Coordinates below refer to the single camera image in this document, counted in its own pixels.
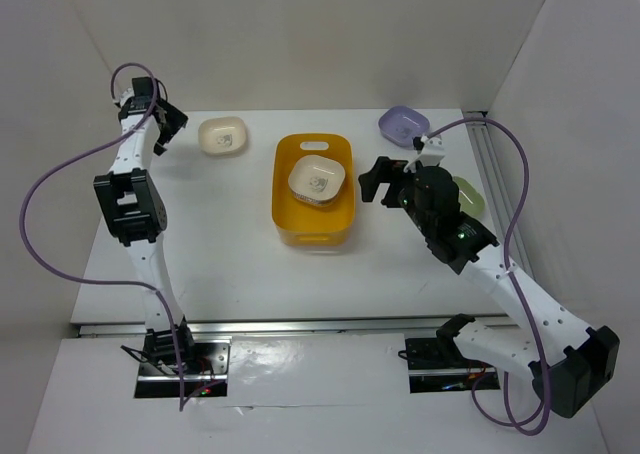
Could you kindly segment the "cream panda plate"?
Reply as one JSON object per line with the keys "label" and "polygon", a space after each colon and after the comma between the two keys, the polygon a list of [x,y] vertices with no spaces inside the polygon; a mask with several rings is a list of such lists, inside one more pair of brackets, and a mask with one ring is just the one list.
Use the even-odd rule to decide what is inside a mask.
{"label": "cream panda plate", "polygon": [[306,155],[295,163],[288,186],[293,195],[328,199],[339,195],[345,179],[345,168],[339,162],[319,155]]}
{"label": "cream panda plate", "polygon": [[208,119],[198,128],[198,143],[209,156],[235,155],[247,146],[248,130],[236,116]]}

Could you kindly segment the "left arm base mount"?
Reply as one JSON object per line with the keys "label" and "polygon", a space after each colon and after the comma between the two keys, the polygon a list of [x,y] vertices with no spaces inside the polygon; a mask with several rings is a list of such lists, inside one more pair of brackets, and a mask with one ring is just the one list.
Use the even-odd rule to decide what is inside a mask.
{"label": "left arm base mount", "polygon": [[[138,364],[134,397],[136,399],[169,399],[179,397],[179,369],[175,363],[151,361],[142,350],[121,345],[120,349]],[[194,358],[183,363],[184,397],[222,398],[228,394],[228,372],[231,340],[197,341]]]}

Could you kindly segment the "cream panda plate back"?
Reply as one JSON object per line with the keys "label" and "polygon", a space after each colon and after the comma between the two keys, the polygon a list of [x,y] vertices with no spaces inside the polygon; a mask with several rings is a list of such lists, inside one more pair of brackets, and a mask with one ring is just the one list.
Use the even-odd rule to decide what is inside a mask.
{"label": "cream panda plate back", "polygon": [[198,128],[198,143],[209,156],[235,155],[247,146],[248,130],[236,116],[208,119]]}

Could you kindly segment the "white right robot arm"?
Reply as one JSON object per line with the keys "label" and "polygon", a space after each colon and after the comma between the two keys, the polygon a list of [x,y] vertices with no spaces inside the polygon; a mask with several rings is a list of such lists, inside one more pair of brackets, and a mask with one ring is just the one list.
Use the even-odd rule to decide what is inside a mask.
{"label": "white right robot arm", "polygon": [[522,329],[517,339],[458,314],[436,332],[441,362],[477,360],[513,374],[530,382],[547,408],[563,418],[576,415],[611,380],[617,334],[572,314],[506,256],[496,236],[461,210],[458,186],[447,170],[411,171],[405,162],[381,156],[358,183],[365,203],[386,185],[382,205],[403,209],[434,257],[488,294]]}

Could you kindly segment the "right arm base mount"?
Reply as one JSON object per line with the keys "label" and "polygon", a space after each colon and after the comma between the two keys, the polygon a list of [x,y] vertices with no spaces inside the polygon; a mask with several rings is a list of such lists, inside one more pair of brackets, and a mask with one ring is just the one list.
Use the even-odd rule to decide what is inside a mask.
{"label": "right arm base mount", "polygon": [[407,338],[398,357],[406,363],[411,394],[500,389],[493,366],[445,354],[435,338]]}

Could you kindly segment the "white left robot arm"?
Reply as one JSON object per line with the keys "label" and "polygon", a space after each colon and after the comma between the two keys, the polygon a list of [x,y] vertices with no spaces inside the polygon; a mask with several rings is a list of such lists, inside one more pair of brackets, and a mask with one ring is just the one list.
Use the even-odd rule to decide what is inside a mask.
{"label": "white left robot arm", "polygon": [[174,296],[164,255],[168,214],[151,174],[152,157],[187,124],[188,117],[161,94],[162,83],[137,77],[116,102],[125,140],[108,172],[93,187],[109,233],[124,246],[143,291],[144,347],[140,359],[176,373],[196,364],[197,348]]}

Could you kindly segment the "brown panda plate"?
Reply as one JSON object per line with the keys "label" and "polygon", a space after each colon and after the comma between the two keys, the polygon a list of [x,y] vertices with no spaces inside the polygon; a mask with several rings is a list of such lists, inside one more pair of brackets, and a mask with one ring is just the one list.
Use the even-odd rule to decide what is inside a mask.
{"label": "brown panda plate", "polygon": [[333,197],[328,198],[328,199],[318,199],[318,198],[299,195],[299,194],[295,193],[294,194],[294,198],[297,201],[303,203],[306,206],[311,206],[311,207],[319,208],[319,209],[325,209],[325,208],[329,208],[330,206],[335,204],[339,200],[340,196],[336,195],[336,196],[333,196]]}

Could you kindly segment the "cream panda plate front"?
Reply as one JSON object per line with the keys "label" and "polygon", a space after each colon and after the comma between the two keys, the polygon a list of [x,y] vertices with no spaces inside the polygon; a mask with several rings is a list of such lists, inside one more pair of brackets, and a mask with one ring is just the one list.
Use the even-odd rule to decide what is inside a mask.
{"label": "cream panda plate front", "polygon": [[288,186],[293,195],[328,199],[339,195],[345,179],[345,168],[339,162],[319,155],[306,155],[295,163]]}

